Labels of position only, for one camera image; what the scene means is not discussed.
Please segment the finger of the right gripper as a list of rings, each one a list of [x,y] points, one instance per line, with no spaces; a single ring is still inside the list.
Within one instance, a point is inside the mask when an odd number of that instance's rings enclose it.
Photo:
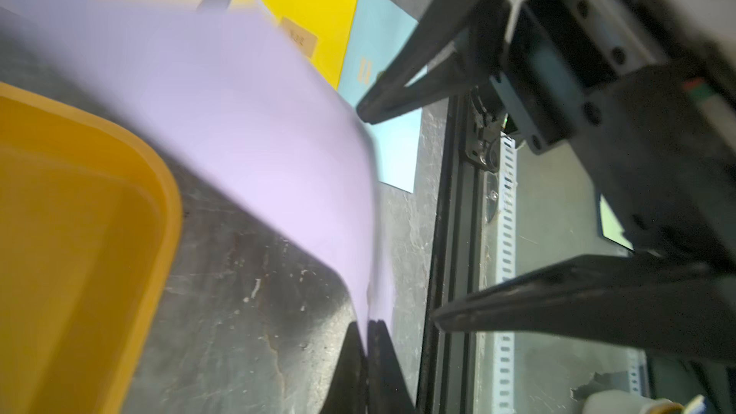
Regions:
[[[487,82],[498,73],[510,13],[509,0],[432,0],[358,117],[381,124]]]
[[[735,362],[735,272],[637,253],[582,255],[436,310],[446,332],[530,332]]]

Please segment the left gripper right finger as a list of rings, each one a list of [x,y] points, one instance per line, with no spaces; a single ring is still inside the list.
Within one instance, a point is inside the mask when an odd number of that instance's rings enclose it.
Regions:
[[[390,333],[383,320],[368,324],[367,412],[414,414],[415,404],[406,387]]]

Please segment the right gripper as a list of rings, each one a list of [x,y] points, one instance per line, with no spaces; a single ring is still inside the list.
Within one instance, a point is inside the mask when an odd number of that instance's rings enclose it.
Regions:
[[[525,0],[494,87],[568,143],[632,247],[735,266],[735,0]]]

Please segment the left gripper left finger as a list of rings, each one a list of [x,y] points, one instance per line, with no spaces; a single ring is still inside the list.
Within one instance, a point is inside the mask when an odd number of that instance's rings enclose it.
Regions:
[[[345,333],[337,366],[320,414],[362,414],[367,404],[367,363],[358,324]]]

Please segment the purple envelope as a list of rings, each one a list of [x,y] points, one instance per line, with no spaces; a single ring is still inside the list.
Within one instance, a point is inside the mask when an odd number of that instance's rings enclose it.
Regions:
[[[370,322],[392,320],[371,137],[262,9],[1,2],[4,30],[331,268],[362,335]]]

